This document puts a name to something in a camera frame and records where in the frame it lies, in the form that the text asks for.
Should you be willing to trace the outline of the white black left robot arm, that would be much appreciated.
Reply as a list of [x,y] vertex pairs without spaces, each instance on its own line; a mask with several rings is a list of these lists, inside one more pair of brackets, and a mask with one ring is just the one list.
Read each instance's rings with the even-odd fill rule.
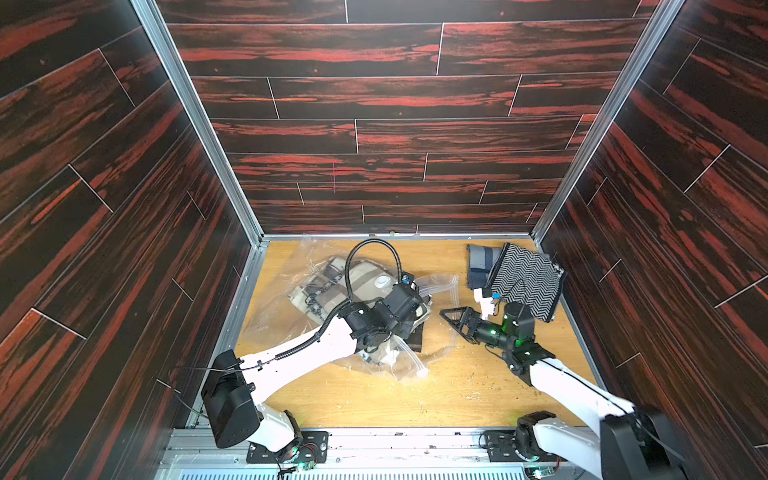
[[431,297],[414,283],[399,282],[384,298],[335,306],[316,329],[281,345],[241,358],[219,354],[201,390],[219,449],[250,442],[278,456],[291,456],[302,434],[287,411],[266,404],[277,391],[323,365],[361,351],[374,352],[397,336],[406,339],[429,314]]

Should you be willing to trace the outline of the black white herringbone scarf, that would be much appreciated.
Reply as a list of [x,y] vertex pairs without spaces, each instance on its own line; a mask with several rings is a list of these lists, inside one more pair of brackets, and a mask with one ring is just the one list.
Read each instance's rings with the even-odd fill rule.
[[533,317],[554,320],[567,272],[544,253],[506,243],[489,276],[491,297],[527,305]]

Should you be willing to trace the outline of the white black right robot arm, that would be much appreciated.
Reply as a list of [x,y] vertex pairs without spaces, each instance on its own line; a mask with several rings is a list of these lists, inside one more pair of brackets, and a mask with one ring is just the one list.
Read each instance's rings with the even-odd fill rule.
[[642,410],[556,359],[536,341],[529,306],[506,304],[499,324],[471,307],[444,309],[440,315],[469,343],[498,350],[512,374],[584,423],[582,429],[572,427],[548,411],[519,418],[514,441],[522,459],[557,456],[597,479],[686,478],[686,459],[668,417],[657,409]]

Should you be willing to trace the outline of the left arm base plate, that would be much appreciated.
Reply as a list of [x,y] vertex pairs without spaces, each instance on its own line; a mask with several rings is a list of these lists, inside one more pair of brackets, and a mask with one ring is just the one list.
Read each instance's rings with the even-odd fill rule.
[[327,460],[329,449],[329,432],[323,430],[303,430],[300,439],[292,440],[286,447],[271,452],[263,445],[253,442],[248,444],[246,455],[247,464],[281,464],[296,465],[303,469],[314,468]]

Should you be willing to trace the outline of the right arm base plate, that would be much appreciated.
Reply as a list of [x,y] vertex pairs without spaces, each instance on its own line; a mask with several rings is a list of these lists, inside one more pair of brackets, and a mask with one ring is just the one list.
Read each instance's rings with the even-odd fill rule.
[[551,454],[521,454],[515,441],[514,429],[484,430],[478,446],[487,453],[491,463],[556,464],[559,458]]

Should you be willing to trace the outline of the blue grey striped scarf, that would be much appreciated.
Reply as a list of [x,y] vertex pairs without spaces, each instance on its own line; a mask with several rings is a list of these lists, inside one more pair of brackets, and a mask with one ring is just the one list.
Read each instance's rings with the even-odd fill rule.
[[491,271],[498,261],[501,251],[501,247],[467,246],[467,285],[470,290],[484,288],[488,284]]

